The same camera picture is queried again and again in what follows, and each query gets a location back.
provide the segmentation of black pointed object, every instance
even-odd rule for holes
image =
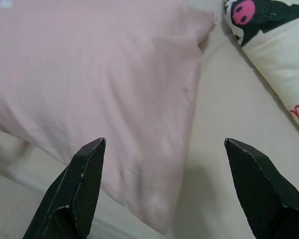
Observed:
[[[51,184],[23,239],[86,239],[99,197],[105,139],[83,146]]]
[[[257,239],[299,239],[299,192],[255,148],[234,139],[225,147],[240,204]]]

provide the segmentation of printed pillowcase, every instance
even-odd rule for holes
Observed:
[[[102,189],[166,233],[213,21],[183,0],[0,7],[0,129],[64,163],[105,137]]]
[[[299,124],[299,0],[225,0],[224,16]]]

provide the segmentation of white bedsheet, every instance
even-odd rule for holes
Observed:
[[[223,146],[232,137],[256,147],[299,189],[299,130],[265,81],[250,65],[225,24],[221,0],[192,0],[215,11],[217,25],[202,45],[204,64],[183,192],[169,239],[252,239],[236,196]],[[4,164],[0,172],[45,190],[64,167],[39,150]],[[158,239],[127,210],[101,193],[96,220],[123,230],[127,238]]]

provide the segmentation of pink pillow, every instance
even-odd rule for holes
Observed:
[[[0,129],[64,163],[105,137],[103,190],[164,234],[212,25],[182,0],[0,6]]]

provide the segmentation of bedding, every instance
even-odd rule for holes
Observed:
[[[299,125],[299,1],[226,0],[238,43]]]
[[[213,13],[182,0],[0,1],[0,130],[63,163],[107,140],[102,189],[166,233]]]

